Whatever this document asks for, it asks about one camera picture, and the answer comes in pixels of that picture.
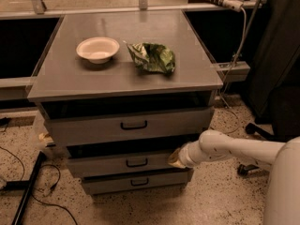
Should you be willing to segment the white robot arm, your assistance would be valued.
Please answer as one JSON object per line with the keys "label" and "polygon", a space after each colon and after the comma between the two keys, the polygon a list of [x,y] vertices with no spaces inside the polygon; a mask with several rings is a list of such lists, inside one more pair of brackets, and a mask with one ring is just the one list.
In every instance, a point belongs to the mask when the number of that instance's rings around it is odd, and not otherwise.
{"label": "white robot arm", "polygon": [[300,138],[270,142],[232,138],[206,130],[168,158],[175,168],[193,168],[203,162],[240,158],[269,171],[263,225],[300,225]]}

